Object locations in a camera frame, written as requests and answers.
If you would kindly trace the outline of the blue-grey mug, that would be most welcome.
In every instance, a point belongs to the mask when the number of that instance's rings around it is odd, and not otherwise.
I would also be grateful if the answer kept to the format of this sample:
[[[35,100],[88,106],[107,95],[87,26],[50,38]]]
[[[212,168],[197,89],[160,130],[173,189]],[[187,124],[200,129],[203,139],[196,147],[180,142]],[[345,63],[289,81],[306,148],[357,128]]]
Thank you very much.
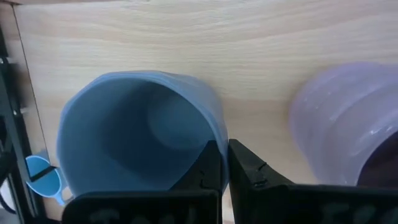
[[[113,72],[65,105],[57,158],[74,196],[168,190],[208,141],[227,158],[223,108],[211,86],[188,75]]]

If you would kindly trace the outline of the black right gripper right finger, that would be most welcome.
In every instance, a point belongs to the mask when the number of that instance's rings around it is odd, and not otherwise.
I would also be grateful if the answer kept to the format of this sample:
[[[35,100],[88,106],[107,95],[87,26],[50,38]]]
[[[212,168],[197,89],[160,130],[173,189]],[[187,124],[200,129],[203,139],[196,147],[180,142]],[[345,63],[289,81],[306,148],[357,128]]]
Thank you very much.
[[[398,190],[296,184],[237,139],[228,162],[235,224],[398,224]]]

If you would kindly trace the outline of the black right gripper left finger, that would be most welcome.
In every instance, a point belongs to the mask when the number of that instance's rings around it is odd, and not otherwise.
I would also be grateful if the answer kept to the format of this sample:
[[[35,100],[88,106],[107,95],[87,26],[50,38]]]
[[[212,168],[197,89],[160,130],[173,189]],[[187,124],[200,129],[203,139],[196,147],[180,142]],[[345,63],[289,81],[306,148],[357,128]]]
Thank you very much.
[[[171,189],[87,193],[66,206],[62,224],[221,224],[221,162],[208,141]]]

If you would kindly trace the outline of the pink ribbed mug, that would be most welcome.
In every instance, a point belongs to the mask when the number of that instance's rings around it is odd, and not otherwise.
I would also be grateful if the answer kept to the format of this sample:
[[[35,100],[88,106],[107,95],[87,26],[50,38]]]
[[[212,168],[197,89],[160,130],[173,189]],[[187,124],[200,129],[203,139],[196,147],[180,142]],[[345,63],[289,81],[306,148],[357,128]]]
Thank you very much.
[[[289,123],[319,183],[398,188],[398,64],[326,70],[296,94]]]

